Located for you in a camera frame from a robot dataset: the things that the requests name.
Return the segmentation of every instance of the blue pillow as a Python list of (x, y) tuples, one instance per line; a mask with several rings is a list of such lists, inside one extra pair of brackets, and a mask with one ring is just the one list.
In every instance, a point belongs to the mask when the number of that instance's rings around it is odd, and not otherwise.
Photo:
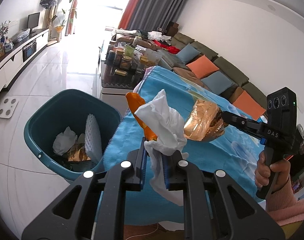
[(216, 71), (201, 81), (216, 95), (221, 94), (235, 83), (222, 72)]
[(191, 44), (187, 44), (176, 56), (183, 62), (185, 65), (186, 63), (193, 60), (200, 52), (193, 48)]

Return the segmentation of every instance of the coffee table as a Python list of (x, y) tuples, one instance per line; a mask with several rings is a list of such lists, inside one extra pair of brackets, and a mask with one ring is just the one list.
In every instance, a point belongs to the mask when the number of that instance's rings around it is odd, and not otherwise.
[(127, 76), (115, 74), (114, 71), (119, 68), (106, 60), (108, 45), (109, 41), (104, 41), (101, 47), (97, 72), (97, 97), (116, 108), (124, 116), (128, 108), (125, 95), (133, 92), (143, 79), (143, 74), (138, 75), (132, 71), (128, 71)]

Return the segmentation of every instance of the computer monitor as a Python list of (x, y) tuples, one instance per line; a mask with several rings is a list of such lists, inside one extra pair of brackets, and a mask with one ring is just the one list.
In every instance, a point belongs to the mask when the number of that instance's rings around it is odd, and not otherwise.
[(31, 29), (30, 33), (34, 33), (33, 28), (39, 26), (39, 14), (40, 13), (33, 13), (30, 14), (27, 19), (27, 28)]

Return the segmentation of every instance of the crumpled brown packaging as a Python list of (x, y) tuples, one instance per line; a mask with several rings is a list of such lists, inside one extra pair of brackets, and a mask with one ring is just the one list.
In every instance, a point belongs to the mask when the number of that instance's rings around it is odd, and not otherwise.
[(71, 147), (71, 149), (67, 153), (64, 154), (64, 157), (69, 162), (81, 162), (81, 161), (88, 161), (91, 159), (85, 153), (84, 143), (74, 144)]
[(216, 103), (197, 99), (184, 125), (184, 136), (193, 141), (210, 142), (224, 134), (228, 126), (221, 117)]

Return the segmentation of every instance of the trash can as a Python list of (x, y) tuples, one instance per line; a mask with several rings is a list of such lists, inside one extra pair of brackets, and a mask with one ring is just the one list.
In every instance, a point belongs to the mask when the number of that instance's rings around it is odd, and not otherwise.
[[(86, 119), (93, 114), (101, 132), (102, 151), (105, 151), (121, 122), (120, 113), (112, 106), (79, 90), (69, 89), (58, 93), (46, 102), (26, 123), (24, 139), (33, 154), (50, 170), (74, 181), (82, 174), (70, 171), (53, 160), (53, 142), (66, 127), (79, 136), (85, 133)], [(100, 172), (99, 164), (92, 170)]]

